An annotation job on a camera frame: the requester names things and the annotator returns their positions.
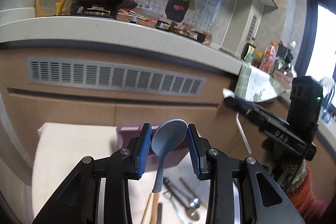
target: gray plastic spoon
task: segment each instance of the gray plastic spoon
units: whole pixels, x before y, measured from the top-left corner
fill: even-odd
[[[159,157],[159,167],[157,168],[153,193],[159,193],[162,190],[166,155],[184,140],[187,130],[188,125],[184,120],[173,119],[164,122],[155,131],[152,139],[152,150]]]

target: kitchen counter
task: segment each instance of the kitchen counter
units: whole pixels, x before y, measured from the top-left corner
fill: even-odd
[[[181,58],[238,75],[242,62],[185,37],[150,27],[105,18],[53,16],[0,25],[0,43],[43,40],[99,42]]]

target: plastic bottle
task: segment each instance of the plastic bottle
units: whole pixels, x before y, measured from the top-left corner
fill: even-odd
[[[254,51],[253,53],[254,58],[252,61],[252,66],[259,68],[261,65],[261,62],[263,61],[264,54],[262,52]]]
[[[276,46],[276,43],[271,42],[271,45],[269,45],[266,48],[264,58],[263,58],[263,60],[261,62],[261,65],[259,67],[260,70],[263,70],[266,73],[269,72],[269,70],[272,66],[272,63],[275,59],[275,46]]]
[[[253,60],[253,53],[248,53],[248,55],[245,59],[245,62],[248,63],[248,64],[251,64],[252,60]]]

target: window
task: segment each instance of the window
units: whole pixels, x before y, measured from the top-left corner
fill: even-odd
[[[323,76],[333,77],[336,64],[336,14],[318,6],[318,21],[314,48],[306,75],[317,81]]]
[[[336,0],[307,0],[306,25],[295,70],[317,81],[336,80]],[[329,112],[336,113],[336,95]]]

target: screw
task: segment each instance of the screw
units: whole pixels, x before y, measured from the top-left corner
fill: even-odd
[[[246,159],[246,161],[249,163],[249,164],[255,164],[257,161],[255,160],[255,158],[252,158],[252,157],[248,157]]]
[[[120,149],[120,153],[123,155],[128,155],[131,151],[128,148]]]
[[[82,158],[82,162],[85,164],[88,164],[91,162],[91,157],[90,156],[86,156],[84,158]]]
[[[210,155],[213,155],[213,156],[216,156],[218,154],[218,150],[214,148],[209,149],[208,152]]]

